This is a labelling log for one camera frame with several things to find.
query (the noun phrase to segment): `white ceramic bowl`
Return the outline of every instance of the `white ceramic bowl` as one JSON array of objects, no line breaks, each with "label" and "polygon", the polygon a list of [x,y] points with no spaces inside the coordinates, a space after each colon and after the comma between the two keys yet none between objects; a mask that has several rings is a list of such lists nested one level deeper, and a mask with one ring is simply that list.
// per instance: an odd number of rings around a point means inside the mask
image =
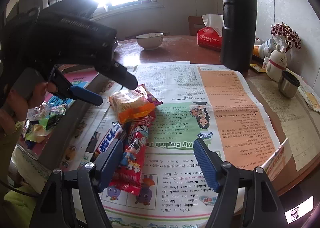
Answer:
[{"label": "white ceramic bowl", "polygon": [[136,36],[139,46],[145,50],[157,49],[163,42],[163,33],[148,33]]}]

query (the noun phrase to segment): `cable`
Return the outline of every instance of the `cable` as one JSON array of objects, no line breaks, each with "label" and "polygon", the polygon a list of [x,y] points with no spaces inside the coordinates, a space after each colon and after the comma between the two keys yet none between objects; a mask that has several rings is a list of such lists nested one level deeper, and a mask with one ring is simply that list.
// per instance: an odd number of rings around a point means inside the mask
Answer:
[{"label": "cable", "polygon": [[82,228],[88,228],[88,225],[82,221],[80,221],[79,219],[77,219],[78,221],[78,225],[81,226]]},{"label": "cable", "polygon": [[19,191],[19,190],[13,188],[12,186],[7,185],[7,184],[6,184],[5,182],[3,182],[2,180],[0,180],[0,184],[3,185],[3,186],[5,186],[6,188],[8,188],[8,189],[10,189],[10,190],[12,190],[12,191],[14,191],[14,192],[16,192],[16,193],[19,193],[19,194],[22,194],[22,195],[25,195],[25,196],[34,197],[34,198],[39,197],[38,195],[32,195],[32,194],[28,194],[28,193]]}]

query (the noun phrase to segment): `green cloth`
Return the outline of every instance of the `green cloth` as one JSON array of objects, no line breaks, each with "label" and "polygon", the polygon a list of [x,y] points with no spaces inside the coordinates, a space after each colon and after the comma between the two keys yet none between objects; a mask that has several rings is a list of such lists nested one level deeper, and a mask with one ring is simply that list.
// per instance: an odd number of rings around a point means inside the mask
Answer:
[{"label": "green cloth", "polygon": [[[0,179],[8,183],[7,175],[12,152],[19,139],[24,122],[17,122],[14,133],[0,134]],[[22,191],[34,193],[30,187],[21,187]],[[0,227],[29,227],[30,218],[36,204],[32,197],[20,195],[0,185]]]},{"label": "green cloth", "polygon": [[[22,186],[17,190],[36,195],[31,186]],[[36,198],[10,191],[4,196],[4,210],[13,225],[18,228],[28,228],[33,210],[36,207]]]}]

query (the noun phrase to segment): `pink book cover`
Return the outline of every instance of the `pink book cover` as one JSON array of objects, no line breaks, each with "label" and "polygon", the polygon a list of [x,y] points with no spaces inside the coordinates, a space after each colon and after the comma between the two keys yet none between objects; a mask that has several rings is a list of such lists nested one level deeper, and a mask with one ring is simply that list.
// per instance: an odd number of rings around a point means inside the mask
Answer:
[{"label": "pink book cover", "polygon": [[[86,69],[86,70],[81,70],[81,71],[76,71],[76,72],[71,72],[64,74],[65,78],[69,80],[69,82],[73,86],[80,86],[82,88],[86,88],[92,80],[98,75],[98,72],[95,71],[94,69]],[[54,104],[54,106],[61,105],[61,104],[67,104],[68,107],[71,106],[74,100],[72,99],[66,99],[66,100],[61,100],[60,98],[54,96],[53,94],[46,93],[44,100],[46,102],[51,102]],[[33,158],[38,159],[42,150],[44,149],[46,143],[48,142],[50,138],[50,134],[46,136],[46,138],[41,142],[41,143],[36,143],[30,149],[30,142],[25,142],[23,137],[20,136],[19,138],[19,144],[25,149],[25,151],[28,152]]]}]

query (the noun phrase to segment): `wooden table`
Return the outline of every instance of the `wooden table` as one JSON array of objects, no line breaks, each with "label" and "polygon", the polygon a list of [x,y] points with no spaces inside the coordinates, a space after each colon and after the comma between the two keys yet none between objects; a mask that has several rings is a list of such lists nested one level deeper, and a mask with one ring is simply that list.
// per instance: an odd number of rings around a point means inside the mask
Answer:
[{"label": "wooden table", "polygon": [[[143,50],[135,39],[120,41],[115,50],[115,59],[124,66],[173,61],[190,61],[190,63],[194,64],[221,64],[220,52],[199,47],[195,36],[164,37],[163,44],[156,50]],[[248,79],[258,74],[253,70],[248,70],[248,72],[243,73],[243,75]],[[278,116],[273,113],[259,92],[257,92],[252,85],[249,84],[249,86],[258,101],[263,104],[279,140],[284,140],[284,132]],[[320,155],[318,154],[317,157],[297,172],[292,157],[282,172],[273,181],[273,185],[278,191],[278,194],[284,194],[313,171],[313,173],[309,175],[309,177],[312,177],[320,170],[319,163]]]}]

